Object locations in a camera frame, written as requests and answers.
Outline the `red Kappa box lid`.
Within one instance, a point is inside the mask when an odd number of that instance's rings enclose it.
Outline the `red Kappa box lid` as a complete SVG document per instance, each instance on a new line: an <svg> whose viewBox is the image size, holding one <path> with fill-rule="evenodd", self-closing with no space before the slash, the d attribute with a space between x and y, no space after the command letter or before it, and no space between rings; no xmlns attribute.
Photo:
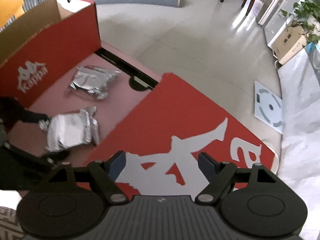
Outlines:
<svg viewBox="0 0 320 240"><path fill-rule="evenodd" d="M198 167L200 152L240 168L262 163L276 172L277 155L226 110L175 74L166 73L89 154L107 160L124 151L117 185L128 197L196 197L208 180Z"/></svg>

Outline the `silver foil pouch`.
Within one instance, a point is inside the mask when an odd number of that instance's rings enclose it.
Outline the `silver foil pouch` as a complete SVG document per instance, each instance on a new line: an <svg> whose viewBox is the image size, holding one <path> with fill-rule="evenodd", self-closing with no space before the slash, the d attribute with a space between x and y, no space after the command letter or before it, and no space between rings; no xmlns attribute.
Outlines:
<svg viewBox="0 0 320 240"><path fill-rule="evenodd" d="M100 144L99 124L94 117L96 111L95 106L89 106L39 121L40 129L47 135L46 150L55 153L81 145Z"/></svg>
<svg viewBox="0 0 320 240"><path fill-rule="evenodd" d="M66 93L84 99L103 100L108 96L108 88L121 74L118 70L85 65L77 66Z"/></svg>

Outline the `red cardboard shoe box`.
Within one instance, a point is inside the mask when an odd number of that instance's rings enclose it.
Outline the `red cardboard shoe box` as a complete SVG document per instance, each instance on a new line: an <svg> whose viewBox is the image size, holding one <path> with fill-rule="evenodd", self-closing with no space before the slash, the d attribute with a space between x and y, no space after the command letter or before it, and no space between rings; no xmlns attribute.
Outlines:
<svg viewBox="0 0 320 240"><path fill-rule="evenodd" d="M1 96L29 107L100 47L94 2L46 0L1 32Z"/></svg>

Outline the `white bathroom scale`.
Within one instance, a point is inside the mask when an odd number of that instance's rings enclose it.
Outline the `white bathroom scale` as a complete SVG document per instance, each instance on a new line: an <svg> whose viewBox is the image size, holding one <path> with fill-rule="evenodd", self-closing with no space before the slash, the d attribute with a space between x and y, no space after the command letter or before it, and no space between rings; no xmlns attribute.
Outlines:
<svg viewBox="0 0 320 240"><path fill-rule="evenodd" d="M283 133L282 100L258 81L254 82L254 116Z"/></svg>

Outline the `white marble tv cabinet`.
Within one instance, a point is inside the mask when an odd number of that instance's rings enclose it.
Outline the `white marble tv cabinet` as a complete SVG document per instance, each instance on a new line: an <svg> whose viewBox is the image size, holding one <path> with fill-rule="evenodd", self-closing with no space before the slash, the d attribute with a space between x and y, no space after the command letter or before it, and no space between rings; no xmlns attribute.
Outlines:
<svg viewBox="0 0 320 240"><path fill-rule="evenodd" d="M304 200L303 239L319 239L319 47L301 50L279 68L283 138L279 178Z"/></svg>

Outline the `brown cardboard carton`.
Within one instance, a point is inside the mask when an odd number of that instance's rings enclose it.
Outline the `brown cardboard carton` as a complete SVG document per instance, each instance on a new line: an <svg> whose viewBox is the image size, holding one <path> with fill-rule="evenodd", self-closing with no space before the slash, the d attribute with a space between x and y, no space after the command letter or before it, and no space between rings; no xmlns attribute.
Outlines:
<svg viewBox="0 0 320 240"><path fill-rule="evenodd" d="M291 60L307 45L304 29L286 27L272 44L272 50L281 65Z"/></svg>

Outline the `yellow plastic chair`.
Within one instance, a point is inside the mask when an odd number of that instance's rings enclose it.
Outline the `yellow plastic chair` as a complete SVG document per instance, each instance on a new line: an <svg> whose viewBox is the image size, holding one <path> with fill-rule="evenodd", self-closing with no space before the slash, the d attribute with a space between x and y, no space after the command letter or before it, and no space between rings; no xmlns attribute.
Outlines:
<svg viewBox="0 0 320 240"><path fill-rule="evenodd" d="M23 0L1 0L1 30L25 13L23 5Z"/></svg>

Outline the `green potted vine plant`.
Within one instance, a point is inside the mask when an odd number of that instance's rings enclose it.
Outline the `green potted vine plant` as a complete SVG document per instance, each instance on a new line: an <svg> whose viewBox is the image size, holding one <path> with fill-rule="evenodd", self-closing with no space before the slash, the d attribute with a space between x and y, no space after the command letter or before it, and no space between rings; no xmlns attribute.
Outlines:
<svg viewBox="0 0 320 240"><path fill-rule="evenodd" d="M281 14L286 19L291 18L288 27L301 27L307 44L319 43L319 4L303 0L293 4L293 12L281 9Z"/></svg>

